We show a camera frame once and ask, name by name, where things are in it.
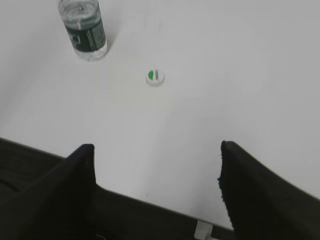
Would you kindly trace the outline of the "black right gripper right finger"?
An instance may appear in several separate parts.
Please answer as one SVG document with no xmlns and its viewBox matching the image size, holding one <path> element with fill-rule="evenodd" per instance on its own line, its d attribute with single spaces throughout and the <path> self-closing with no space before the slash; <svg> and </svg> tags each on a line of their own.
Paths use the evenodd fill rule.
<svg viewBox="0 0 320 240">
<path fill-rule="evenodd" d="M 320 200 L 289 183 L 233 141 L 221 143 L 218 178 L 238 240 L 318 240 Z"/>
</svg>

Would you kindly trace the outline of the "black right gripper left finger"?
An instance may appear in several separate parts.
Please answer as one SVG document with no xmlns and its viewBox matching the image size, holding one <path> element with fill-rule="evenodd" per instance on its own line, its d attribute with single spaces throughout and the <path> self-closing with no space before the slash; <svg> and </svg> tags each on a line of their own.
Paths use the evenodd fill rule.
<svg viewBox="0 0 320 240">
<path fill-rule="evenodd" d="M 92 144 L 66 158 L 21 145 L 0 149 L 0 237 L 3 240 L 96 238 Z"/>
</svg>

